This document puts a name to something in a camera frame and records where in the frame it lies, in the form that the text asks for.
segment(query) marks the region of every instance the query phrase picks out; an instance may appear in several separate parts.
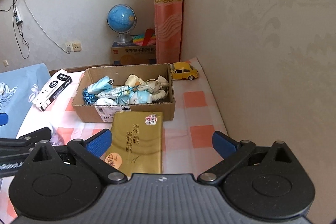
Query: globe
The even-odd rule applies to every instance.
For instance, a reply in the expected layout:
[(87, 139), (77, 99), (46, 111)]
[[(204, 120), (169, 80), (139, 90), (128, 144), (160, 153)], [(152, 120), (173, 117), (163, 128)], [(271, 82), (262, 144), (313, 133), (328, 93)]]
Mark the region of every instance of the globe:
[(114, 42), (126, 43), (132, 40), (132, 37), (127, 34), (135, 27), (137, 17), (131, 7), (126, 4), (118, 4), (109, 11), (107, 23), (112, 30), (119, 33)]

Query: bed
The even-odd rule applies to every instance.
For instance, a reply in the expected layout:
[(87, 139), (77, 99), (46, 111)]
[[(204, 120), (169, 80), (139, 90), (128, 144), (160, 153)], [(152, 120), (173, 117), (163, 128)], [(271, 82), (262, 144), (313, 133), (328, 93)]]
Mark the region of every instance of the bed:
[(1, 138), (16, 138), (31, 101), (49, 79), (45, 64), (0, 73), (0, 83), (5, 83), (12, 90), (10, 98), (0, 95), (0, 113), (8, 115), (8, 123), (0, 127)]
[[(163, 123), (162, 165), (164, 173), (192, 173), (197, 177), (222, 160), (212, 148), (212, 134), (216, 130), (226, 134), (226, 129), (201, 65), (196, 58), (189, 62), (198, 70), (199, 78), (173, 82), (175, 117)], [(84, 123), (73, 109), (72, 100), (82, 75), (83, 72), (70, 73), (73, 82), (44, 112), (31, 107), (16, 137), (49, 127), (64, 145), (72, 139), (85, 140), (104, 128), (111, 128), (111, 123)], [(8, 197), (12, 179), (3, 178), (0, 188), (0, 219), (5, 224), (16, 217)]]

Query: power strip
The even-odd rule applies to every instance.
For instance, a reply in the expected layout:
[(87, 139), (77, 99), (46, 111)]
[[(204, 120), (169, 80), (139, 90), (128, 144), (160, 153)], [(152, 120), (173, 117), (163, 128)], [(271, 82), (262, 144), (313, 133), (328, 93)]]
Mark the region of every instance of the power strip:
[(15, 11), (14, 16), (15, 16), (15, 19), (16, 19), (16, 25), (22, 24), (23, 21), (22, 21), (21, 15), (19, 13), (19, 10), (16, 6), (14, 7), (14, 11)]

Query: electrical cable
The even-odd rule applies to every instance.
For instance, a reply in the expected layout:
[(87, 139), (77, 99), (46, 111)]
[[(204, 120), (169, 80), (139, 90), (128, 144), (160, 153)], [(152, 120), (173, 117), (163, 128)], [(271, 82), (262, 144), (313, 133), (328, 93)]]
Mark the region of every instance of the electrical cable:
[(29, 9), (26, 0), (23, 0), (26, 4), (26, 7), (28, 8), (31, 16), (34, 18), (35, 22), (37, 23), (37, 25), (41, 28), (41, 30), (44, 32), (44, 34), (52, 41), (54, 42), (62, 51), (66, 52), (67, 54), (70, 54), (70, 52), (66, 51), (65, 49), (63, 49), (60, 45), (58, 45), (45, 31), (44, 29), (41, 27), (41, 25), (37, 22), (36, 18), (34, 17), (33, 13), (31, 12), (31, 10)]
[(12, 18), (12, 21), (13, 21), (13, 30), (14, 30), (14, 34), (15, 34), (16, 43), (17, 43), (17, 45), (18, 45), (18, 47), (19, 47), (19, 49), (20, 49), (21, 56), (22, 56), (23, 59), (27, 59), (27, 58), (30, 56), (29, 43), (28, 43), (28, 42), (24, 39), (24, 37), (23, 37), (22, 27), (21, 27), (21, 30), (20, 30), (20, 28), (19, 28), (18, 25), (16, 25), (16, 26), (17, 26), (17, 29), (19, 30), (19, 34), (20, 34), (20, 36), (22, 37), (22, 44), (23, 44), (23, 45), (26, 45), (26, 46), (28, 47), (28, 55), (27, 55), (27, 57), (24, 57), (24, 56), (23, 56), (23, 53), (22, 53), (22, 50), (21, 50), (19, 41), (17, 40), (17, 36), (16, 36), (15, 25), (14, 25), (14, 17), (16, 16), (16, 5), (15, 5), (15, 2), (16, 2), (16, 1), (13, 0), (13, 13), (14, 13), (13, 18)]
[(23, 56), (23, 53), (22, 53), (22, 50), (21, 50), (21, 47), (20, 47), (20, 44), (19, 44), (19, 41), (17, 40), (17, 36), (16, 36), (16, 32), (15, 32), (15, 24), (14, 24), (14, 17), (15, 17), (15, 16), (13, 16), (12, 21), (13, 21), (13, 30), (14, 30), (14, 34), (15, 34), (15, 39), (16, 39), (17, 45), (19, 46), (19, 49), (20, 49), (22, 58), (23, 58), (23, 59), (27, 59), (27, 58), (29, 57), (29, 54), (30, 54), (29, 44), (28, 44), (28, 45), (24, 44), (24, 45), (26, 45), (26, 46), (28, 47), (28, 56), (27, 56), (27, 57), (24, 57), (24, 56)]
[(11, 9), (12, 9), (12, 7), (15, 5), (15, 3), (17, 2), (18, 0), (13, 0), (13, 4), (9, 7), (9, 9), (8, 10), (0, 10), (0, 12), (9, 12)]

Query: curtain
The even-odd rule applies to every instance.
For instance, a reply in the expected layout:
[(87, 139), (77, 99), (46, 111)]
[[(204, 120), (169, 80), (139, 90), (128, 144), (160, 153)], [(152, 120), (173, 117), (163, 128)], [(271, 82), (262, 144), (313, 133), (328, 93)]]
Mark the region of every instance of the curtain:
[(183, 0), (154, 0), (157, 63), (179, 61)]

